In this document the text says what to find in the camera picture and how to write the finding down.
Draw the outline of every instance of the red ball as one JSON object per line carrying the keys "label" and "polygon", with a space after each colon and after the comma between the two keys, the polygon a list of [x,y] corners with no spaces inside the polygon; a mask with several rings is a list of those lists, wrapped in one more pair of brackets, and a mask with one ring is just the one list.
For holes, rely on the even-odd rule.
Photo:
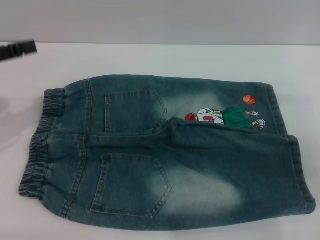
{"label": "red ball", "polygon": [[189,113],[187,116],[185,116],[186,121],[197,121],[197,115],[195,113]]}
{"label": "red ball", "polygon": [[256,104],[257,100],[254,96],[247,94],[243,97],[243,102],[245,104],[254,105],[254,104]]}

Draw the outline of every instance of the cartoon character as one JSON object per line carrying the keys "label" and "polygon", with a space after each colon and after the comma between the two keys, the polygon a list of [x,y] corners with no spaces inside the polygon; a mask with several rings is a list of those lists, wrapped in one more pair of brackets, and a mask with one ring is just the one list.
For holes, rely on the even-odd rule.
{"label": "cartoon character", "polygon": [[252,122],[249,119],[247,119],[246,116],[257,117],[259,116],[259,113],[253,110],[245,111],[239,107],[228,107],[223,111],[215,110],[213,108],[202,108],[197,112],[197,114],[189,113],[185,117],[185,120],[210,122],[241,129],[265,128],[265,120],[258,119]]}

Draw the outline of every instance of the hem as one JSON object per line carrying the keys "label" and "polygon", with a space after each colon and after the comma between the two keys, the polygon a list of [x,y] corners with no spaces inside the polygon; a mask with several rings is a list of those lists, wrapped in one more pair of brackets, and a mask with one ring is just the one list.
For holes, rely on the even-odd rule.
{"label": "hem", "polygon": [[316,209],[316,200],[312,196],[309,188],[307,186],[304,172],[302,169],[301,153],[299,148],[298,139],[294,136],[288,135],[291,152],[292,152],[292,162],[295,171],[296,180],[298,186],[301,190],[302,197],[305,201],[305,212],[301,214],[311,214]]}
{"label": "hem", "polygon": [[19,186],[21,196],[34,199],[43,196],[42,186],[49,166],[47,139],[63,114],[64,97],[62,88],[44,92],[42,116],[30,143],[29,160]]}
{"label": "hem", "polygon": [[274,121],[276,124],[276,129],[277,129],[277,133],[282,135],[282,136],[287,136],[288,132],[285,126],[285,122],[284,119],[282,117],[280,108],[279,108],[279,104],[277,101],[277,97],[274,91],[274,88],[269,85],[269,84],[264,84],[265,85],[265,91],[266,91],[266,95],[271,107],[271,111],[274,117]]}

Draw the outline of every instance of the black object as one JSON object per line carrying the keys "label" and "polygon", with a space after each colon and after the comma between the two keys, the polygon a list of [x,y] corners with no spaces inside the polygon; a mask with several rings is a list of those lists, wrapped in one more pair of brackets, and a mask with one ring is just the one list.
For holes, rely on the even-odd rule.
{"label": "black object", "polygon": [[22,57],[31,53],[37,53],[35,41],[19,41],[15,44],[0,47],[0,61]]}

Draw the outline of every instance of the gray wall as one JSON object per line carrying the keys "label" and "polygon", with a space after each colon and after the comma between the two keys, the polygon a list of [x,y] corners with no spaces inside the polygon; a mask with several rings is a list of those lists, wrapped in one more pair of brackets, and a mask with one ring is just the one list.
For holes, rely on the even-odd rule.
{"label": "gray wall", "polygon": [[0,0],[0,41],[319,45],[320,0]]}

